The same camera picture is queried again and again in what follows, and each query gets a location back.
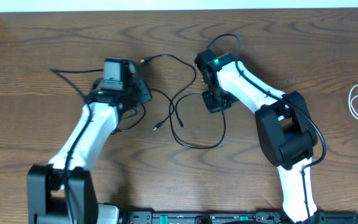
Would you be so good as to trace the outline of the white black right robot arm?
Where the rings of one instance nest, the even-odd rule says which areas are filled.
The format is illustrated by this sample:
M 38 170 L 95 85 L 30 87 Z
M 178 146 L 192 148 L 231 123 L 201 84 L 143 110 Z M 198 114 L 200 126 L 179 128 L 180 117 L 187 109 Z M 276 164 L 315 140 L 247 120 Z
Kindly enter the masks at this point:
M 208 86 L 203 99 L 210 113 L 240 101 L 254 114 L 260 148 L 278 169 L 283 212 L 292 223 L 310 221 L 317 211 L 310 178 L 317 135 L 305 99 L 296 91 L 286 94 L 272 88 L 231 53 L 216 56 L 205 49 L 195 65 Z

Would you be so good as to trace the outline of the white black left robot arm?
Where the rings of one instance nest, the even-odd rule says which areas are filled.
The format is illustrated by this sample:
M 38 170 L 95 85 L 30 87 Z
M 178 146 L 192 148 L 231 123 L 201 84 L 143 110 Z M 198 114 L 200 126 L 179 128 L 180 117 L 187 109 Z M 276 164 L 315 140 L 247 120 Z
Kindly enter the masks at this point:
M 106 58 L 103 77 L 88 93 L 65 75 L 52 73 L 71 85 L 83 100 L 80 119 L 66 143 L 48 164 L 34 164 L 27 174 L 29 223 L 125 223 L 115 205 L 99 203 L 91 173 L 108 137 L 124 113 L 150 101 L 152 95 L 133 60 Z

